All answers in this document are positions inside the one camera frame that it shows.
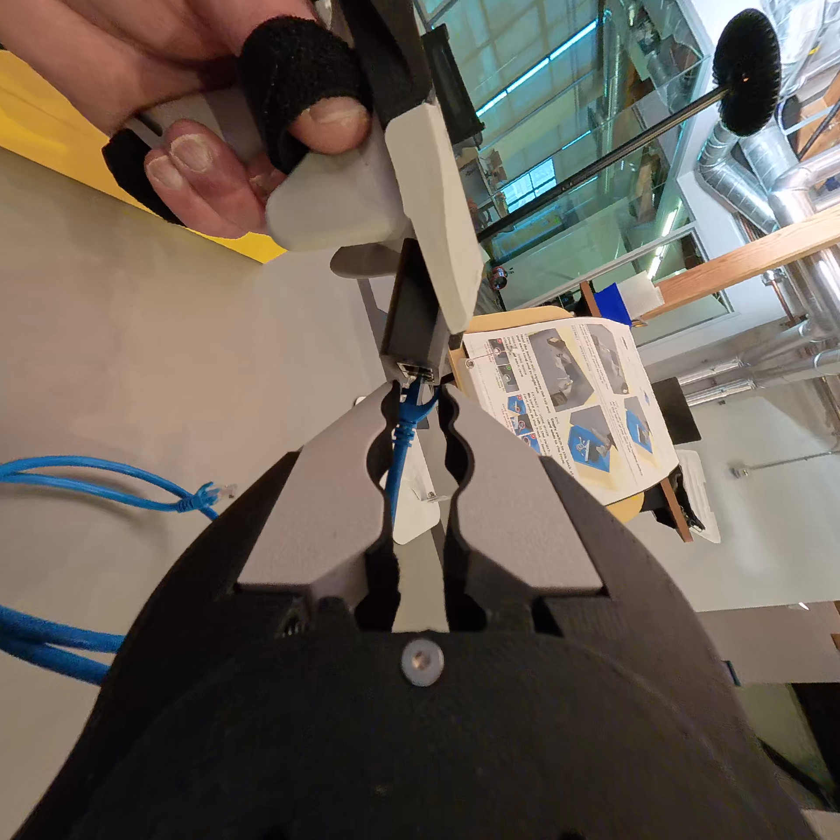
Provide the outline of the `blue box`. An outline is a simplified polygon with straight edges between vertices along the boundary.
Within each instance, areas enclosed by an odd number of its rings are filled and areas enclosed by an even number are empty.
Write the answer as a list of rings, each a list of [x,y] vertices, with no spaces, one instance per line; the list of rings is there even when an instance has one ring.
[[[593,298],[599,312],[596,317],[614,321],[627,327],[633,326],[634,319],[627,309],[617,283],[612,283],[602,290],[594,291]]]

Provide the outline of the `white rounded plate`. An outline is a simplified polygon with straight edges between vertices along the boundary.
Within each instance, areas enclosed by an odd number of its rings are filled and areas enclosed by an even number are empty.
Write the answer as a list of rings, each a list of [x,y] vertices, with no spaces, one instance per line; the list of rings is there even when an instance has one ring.
[[[434,488],[419,439],[407,450],[398,491],[393,538],[405,545],[440,522],[439,496]]]

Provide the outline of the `wooden beam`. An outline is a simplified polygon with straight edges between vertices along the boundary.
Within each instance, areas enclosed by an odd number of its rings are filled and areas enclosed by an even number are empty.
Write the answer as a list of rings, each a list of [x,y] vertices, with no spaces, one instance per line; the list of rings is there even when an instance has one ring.
[[[658,283],[663,303],[646,311],[648,321],[726,290],[740,282],[830,248],[839,241],[839,206],[783,227],[695,268]]]

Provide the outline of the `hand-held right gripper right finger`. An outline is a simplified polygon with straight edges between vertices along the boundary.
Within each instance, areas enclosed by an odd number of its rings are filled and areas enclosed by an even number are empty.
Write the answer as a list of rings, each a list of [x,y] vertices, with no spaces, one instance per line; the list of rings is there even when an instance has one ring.
[[[533,595],[592,595],[603,587],[536,452],[452,385],[439,397],[446,467],[457,482],[450,531],[468,561],[466,590],[500,596],[508,585]]]

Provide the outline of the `yellow plastic bin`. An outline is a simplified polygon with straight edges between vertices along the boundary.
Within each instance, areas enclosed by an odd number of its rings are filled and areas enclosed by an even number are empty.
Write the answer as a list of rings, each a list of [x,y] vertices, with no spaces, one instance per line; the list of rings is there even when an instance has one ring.
[[[1,52],[1,146],[27,160],[145,210],[114,180],[107,142],[60,92],[20,58]]]

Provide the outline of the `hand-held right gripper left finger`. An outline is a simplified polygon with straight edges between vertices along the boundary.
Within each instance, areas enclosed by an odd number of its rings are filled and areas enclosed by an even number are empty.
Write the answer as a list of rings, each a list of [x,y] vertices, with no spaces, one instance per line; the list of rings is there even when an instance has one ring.
[[[238,584],[297,594],[367,594],[365,554],[385,530],[385,500],[368,455],[390,443],[396,384],[383,384],[306,443]]]

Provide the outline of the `black pole stand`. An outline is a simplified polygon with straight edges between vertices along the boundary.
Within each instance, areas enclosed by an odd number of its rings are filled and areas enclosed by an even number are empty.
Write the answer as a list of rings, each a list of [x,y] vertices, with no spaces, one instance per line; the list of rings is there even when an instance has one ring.
[[[763,12],[747,8],[727,23],[715,49],[712,77],[715,87],[708,93],[490,225],[479,234],[479,243],[483,245],[507,232],[560,196],[713,105],[718,105],[720,122],[737,137],[759,132],[773,116],[781,95],[780,42]]]

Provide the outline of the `black flat panel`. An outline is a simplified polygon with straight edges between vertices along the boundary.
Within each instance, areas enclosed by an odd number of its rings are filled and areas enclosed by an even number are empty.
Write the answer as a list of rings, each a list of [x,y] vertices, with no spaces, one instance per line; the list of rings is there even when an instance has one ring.
[[[701,441],[701,433],[676,377],[652,384],[654,398],[673,446]]]

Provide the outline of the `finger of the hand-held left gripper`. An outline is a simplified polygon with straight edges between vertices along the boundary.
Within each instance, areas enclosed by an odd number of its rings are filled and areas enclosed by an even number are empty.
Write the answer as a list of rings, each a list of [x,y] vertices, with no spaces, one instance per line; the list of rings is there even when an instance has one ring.
[[[266,229],[294,252],[401,242],[413,225],[385,142],[306,153],[269,196]]]
[[[421,103],[394,118],[385,145],[448,330],[466,331],[484,260],[440,107]]]

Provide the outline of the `silver ventilation duct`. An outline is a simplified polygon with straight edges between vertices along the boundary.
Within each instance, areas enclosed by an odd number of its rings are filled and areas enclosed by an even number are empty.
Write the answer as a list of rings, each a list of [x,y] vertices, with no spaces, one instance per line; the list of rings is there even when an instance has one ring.
[[[718,120],[700,150],[696,174],[720,202],[770,235],[824,209],[816,185],[838,176],[838,144],[799,161],[774,119],[745,138]],[[793,261],[810,340],[838,338],[838,257],[838,244],[832,244]]]

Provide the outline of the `black ethernet splitter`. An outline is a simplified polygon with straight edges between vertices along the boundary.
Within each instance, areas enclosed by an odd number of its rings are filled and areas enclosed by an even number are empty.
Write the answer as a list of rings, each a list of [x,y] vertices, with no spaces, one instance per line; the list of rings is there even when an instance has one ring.
[[[386,315],[381,357],[406,378],[438,385],[450,337],[420,245],[406,238]]]

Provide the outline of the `person's left hand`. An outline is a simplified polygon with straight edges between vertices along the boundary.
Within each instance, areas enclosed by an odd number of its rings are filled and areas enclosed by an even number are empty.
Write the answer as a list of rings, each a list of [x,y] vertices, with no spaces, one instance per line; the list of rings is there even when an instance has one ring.
[[[2,1],[2,45],[113,136],[136,112],[234,81],[234,58],[266,21],[319,22],[301,1]],[[266,231],[268,195],[285,176],[258,154],[242,163],[216,134],[184,119],[145,155],[152,191],[197,233]]]

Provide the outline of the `printed instruction sheet on board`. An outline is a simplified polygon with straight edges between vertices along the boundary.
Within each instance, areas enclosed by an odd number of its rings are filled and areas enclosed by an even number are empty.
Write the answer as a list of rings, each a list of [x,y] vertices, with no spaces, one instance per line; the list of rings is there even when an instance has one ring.
[[[573,319],[575,315],[560,307],[547,306],[518,309],[515,311],[493,312],[475,315],[464,336],[468,333],[488,333],[504,329],[525,329],[543,326],[562,319]],[[455,378],[455,387],[465,393],[475,403],[479,401],[474,386],[466,374],[467,353],[463,347],[463,340],[457,339],[454,349],[448,351],[448,362]],[[615,501],[606,508],[622,523],[628,523],[641,511],[644,493],[640,492],[624,500]]]

